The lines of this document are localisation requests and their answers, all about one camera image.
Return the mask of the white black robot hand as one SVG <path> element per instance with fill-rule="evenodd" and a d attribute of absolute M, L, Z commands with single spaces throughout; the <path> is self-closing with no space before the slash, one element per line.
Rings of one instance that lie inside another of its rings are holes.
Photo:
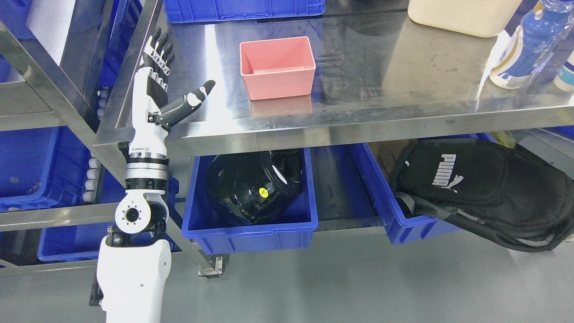
<path fill-rule="evenodd" d="M 203 86 L 168 101 L 168 77 L 174 61 L 174 45 L 160 27 L 146 39 L 136 66 L 131 120 L 135 136 L 129 155 L 167 156 L 165 139 L 173 126 L 197 111 L 215 86 L 207 80 Z"/>

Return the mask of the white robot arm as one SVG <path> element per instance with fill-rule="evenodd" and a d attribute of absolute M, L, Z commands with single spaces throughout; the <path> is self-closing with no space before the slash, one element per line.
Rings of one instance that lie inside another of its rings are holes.
<path fill-rule="evenodd" d="M 159 323 L 172 256 L 165 237 L 168 162 L 160 153 L 129 153 L 125 196 L 100 243 L 96 281 L 107 323 Z"/>

